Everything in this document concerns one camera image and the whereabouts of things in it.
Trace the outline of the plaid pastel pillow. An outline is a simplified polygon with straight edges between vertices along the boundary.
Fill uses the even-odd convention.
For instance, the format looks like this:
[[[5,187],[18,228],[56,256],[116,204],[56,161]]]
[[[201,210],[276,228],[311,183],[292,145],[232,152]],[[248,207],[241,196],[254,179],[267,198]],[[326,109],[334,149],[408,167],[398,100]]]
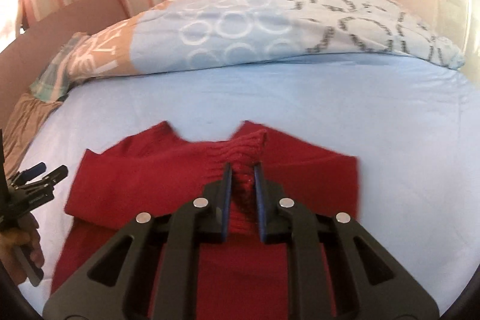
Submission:
[[[81,46],[89,35],[76,32],[61,46],[58,53],[49,61],[41,75],[29,86],[30,93],[43,102],[64,101],[72,81],[68,75],[68,65],[73,52]]]

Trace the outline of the light blue bed sheet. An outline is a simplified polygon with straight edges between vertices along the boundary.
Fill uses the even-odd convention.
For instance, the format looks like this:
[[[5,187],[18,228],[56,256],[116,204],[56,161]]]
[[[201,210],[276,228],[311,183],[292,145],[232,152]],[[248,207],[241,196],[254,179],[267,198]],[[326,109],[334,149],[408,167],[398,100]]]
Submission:
[[[319,55],[72,90],[23,168],[77,171],[162,121],[185,140],[225,140],[243,121],[360,160],[360,222],[445,312],[479,266],[479,89],[414,58]]]

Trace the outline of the red knit sweater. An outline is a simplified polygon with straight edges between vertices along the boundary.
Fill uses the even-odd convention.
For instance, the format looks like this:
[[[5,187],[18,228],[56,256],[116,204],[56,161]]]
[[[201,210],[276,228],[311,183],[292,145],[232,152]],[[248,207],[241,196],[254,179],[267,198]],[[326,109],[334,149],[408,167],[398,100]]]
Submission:
[[[355,157],[286,133],[243,123],[225,141],[183,140],[162,122],[101,154],[86,151],[65,206],[72,229],[55,267],[59,288],[140,212],[171,214],[233,169],[229,234],[200,252],[199,319],[286,319],[287,252],[262,244],[253,167],[317,214],[356,216],[360,185]]]

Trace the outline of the brown bed skirt fabric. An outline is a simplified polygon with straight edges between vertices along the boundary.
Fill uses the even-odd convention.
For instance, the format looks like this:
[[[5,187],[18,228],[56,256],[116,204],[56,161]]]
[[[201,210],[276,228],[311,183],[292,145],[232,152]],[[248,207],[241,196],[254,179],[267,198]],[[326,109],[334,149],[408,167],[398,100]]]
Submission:
[[[42,101],[31,93],[20,96],[3,131],[4,169],[7,178],[19,170],[28,147],[41,126],[62,104],[62,101]]]

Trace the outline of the patterned blue tan duvet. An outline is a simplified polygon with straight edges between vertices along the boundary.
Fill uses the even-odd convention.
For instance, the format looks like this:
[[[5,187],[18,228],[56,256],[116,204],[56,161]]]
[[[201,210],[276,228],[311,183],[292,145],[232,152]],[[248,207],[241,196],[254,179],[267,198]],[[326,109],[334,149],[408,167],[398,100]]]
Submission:
[[[393,0],[167,0],[83,40],[67,74],[77,82],[363,53],[453,70],[465,62],[451,40]]]

